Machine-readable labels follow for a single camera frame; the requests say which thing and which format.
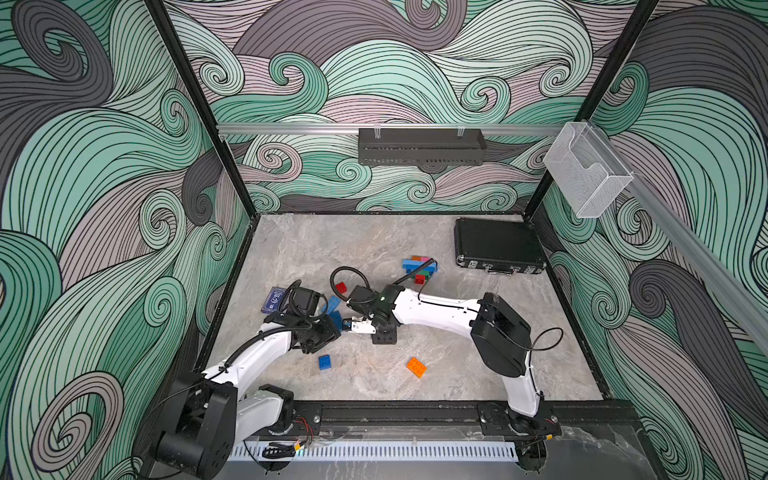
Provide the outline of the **orange lego brick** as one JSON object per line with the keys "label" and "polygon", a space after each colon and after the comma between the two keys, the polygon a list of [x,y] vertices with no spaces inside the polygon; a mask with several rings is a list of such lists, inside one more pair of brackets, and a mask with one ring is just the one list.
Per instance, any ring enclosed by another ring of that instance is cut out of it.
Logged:
{"label": "orange lego brick", "polygon": [[417,378],[422,378],[427,371],[427,367],[417,358],[412,357],[407,363],[406,368]]}

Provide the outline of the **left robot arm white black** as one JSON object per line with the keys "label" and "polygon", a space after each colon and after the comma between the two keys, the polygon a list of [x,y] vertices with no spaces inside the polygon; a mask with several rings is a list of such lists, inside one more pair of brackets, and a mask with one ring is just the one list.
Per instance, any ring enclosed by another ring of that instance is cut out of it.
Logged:
{"label": "left robot arm white black", "polygon": [[317,318],[272,313],[225,360],[179,376],[161,403],[151,458],[178,473],[212,479],[251,434],[277,425],[288,429],[290,392],[265,385],[248,396],[248,389],[290,350],[316,353],[338,339],[342,324],[336,312]]}

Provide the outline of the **green long lego brick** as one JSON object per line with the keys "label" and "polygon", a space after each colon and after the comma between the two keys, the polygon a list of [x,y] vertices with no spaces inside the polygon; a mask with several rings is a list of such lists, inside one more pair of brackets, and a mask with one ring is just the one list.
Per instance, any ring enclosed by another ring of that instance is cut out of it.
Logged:
{"label": "green long lego brick", "polygon": [[433,270],[430,270],[430,269],[426,269],[426,270],[421,270],[421,271],[419,271],[419,272],[418,272],[418,273],[415,275],[415,277],[416,277],[416,278],[424,278],[424,279],[428,279],[428,278],[430,278],[430,277],[431,277],[433,274],[434,274],[434,271],[433,271]]}

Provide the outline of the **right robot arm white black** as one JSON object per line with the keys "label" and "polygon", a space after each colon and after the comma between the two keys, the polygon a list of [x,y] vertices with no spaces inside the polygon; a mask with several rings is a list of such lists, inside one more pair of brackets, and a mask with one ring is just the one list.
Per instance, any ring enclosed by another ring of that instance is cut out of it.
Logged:
{"label": "right robot arm white black", "polygon": [[538,413],[541,396],[533,374],[531,327],[502,298],[487,293],[480,299],[449,299],[394,285],[373,295],[363,307],[363,318],[379,337],[416,325],[471,340],[484,365],[501,376],[509,409],[525,418]]}

